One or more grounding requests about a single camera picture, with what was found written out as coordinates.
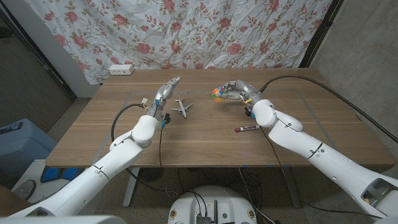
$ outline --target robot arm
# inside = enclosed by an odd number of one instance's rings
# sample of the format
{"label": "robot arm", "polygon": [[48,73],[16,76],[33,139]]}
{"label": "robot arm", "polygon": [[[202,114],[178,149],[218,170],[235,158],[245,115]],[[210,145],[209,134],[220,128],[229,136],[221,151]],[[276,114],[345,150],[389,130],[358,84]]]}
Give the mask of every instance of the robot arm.
{"label": "robot arm", "polygon": [[258,125],[271,129],[269,137],[276,144],[306,158],[364,211],[383,218],[398,216],[398,180],[360,166],[303,132],[297,119],[275,110],[274,105],[263,99],[253,86],[236,80],[226,83],[225,88],[223,98],[236,100],[235,94],[239,93]]}
{"label": "robot arm", "polygon": [[162,113],[165,101],[173,94],[180,77],[163,85],[147,114],[141,116],[135,127],[116,138],[110,152],[69,182],[64,188],[48,199],[19,211],[10,217],[25,216],[68,216],[76,215],[95,195],[118,173],[130,167],[140,158],[165,117]]}

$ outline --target wooden table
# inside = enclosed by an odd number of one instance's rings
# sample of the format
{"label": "wooden table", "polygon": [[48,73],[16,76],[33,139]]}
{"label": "wooden table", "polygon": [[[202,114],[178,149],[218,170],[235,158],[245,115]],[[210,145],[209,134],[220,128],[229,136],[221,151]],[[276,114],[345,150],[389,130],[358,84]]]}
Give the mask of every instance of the wooden table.
{"label": "wooden table", "polygon": [[[279,75],[297,74],[314,78],[327,85],[311,68],[216,69],[216,70],[136,70],[130,76],[110,76],[45,163],[51,167],[88,167],[109,151],[109,130],[119,110],[143,97],[152,101],[161,85],[177,75],[181,82],[164,109],[171,122],[162,135],[163,167],[268,167],[277,159],[260,129],[234,132],[234,128],[253,125],[256,121],[244,114],[242,101],[216,103],[210,92],[230,80],[241,79],[260,89],[266,81]],[[187,119],[170,108],[178,108],[174,99],[184,97],[185,105],[194,103]],[[270,84],[263,93],[283,111],[302,122],[306,133],[336,148],[364,166],[391,166],[392,155],[335,96],[305,80],[285,78]],[[115,136],[132,129],[145,111],[134,107],[120,117]],[[159,136],[135,163],[136,167],[159,167]],[[309,166],[306,159],[276,146],[283,165]]]}

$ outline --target table leg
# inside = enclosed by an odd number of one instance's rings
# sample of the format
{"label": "table leg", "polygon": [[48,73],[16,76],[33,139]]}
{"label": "table leg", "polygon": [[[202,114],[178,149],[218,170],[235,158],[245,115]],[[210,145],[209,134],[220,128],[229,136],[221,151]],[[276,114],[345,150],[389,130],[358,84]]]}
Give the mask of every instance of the table leg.
{"label": "table leg", "polygon": [[299,193],[297,192],[296,183],[294,182],[294,177],[292,170],[290,167],[281,167],[282,172],[284,173],[284,179],[287,186],[287,190],[289,191],[290,199],[292,201],[292,205],[295,208],[301,208]]}
{"label": "table leg", "polygon": [[[131,172],[138,177],[139,168],[128,168]],[[131,205],[132,196],[136,189],[137,180],[130,175],[129,183],[127,184],[126,194],[124,195],[123,207],[127,208]]]}

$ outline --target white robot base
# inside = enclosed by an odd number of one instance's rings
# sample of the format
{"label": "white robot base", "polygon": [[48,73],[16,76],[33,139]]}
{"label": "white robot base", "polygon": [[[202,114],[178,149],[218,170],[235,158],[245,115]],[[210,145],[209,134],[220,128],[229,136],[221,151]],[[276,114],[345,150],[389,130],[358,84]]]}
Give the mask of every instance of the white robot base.
{"label": "white robot base", "polygon": [[[253,206],[235,191],[215,185],[197,187],[193,191],[197,194],[198,200],[192,192],[180,196],[170,209],[168,224],[257,223]],[[205,218],[203,200],[199,195],[206,203],[207,218]]]}

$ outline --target white fabric backdrop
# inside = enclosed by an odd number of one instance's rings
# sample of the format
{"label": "white fabric backdrop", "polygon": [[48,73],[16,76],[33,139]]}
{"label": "white fabric backdrop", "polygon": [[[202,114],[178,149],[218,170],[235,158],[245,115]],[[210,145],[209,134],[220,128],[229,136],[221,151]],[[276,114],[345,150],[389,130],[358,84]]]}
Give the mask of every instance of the white fabric backdrop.
{"label": "white fabric backdrop", "polygon": [[25,0],[91,84],[135,69],[297,67],[331,0]]}

